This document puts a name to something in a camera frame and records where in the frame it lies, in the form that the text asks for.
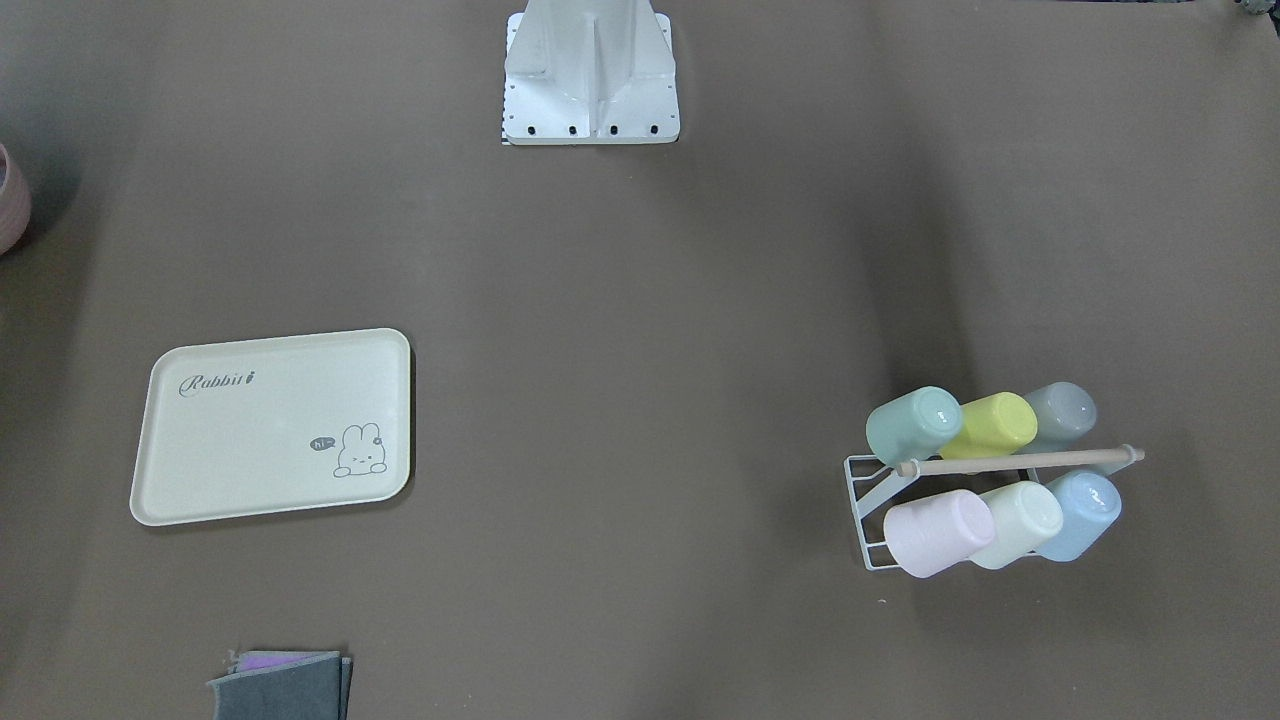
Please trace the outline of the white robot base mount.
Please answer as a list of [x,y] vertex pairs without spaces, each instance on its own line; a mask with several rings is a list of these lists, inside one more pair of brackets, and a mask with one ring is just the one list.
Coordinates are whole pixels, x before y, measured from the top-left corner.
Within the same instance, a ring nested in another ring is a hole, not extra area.
[[504,143],[678,141],[672,24],[649,1],[530,1],[506,22],[504,72]]

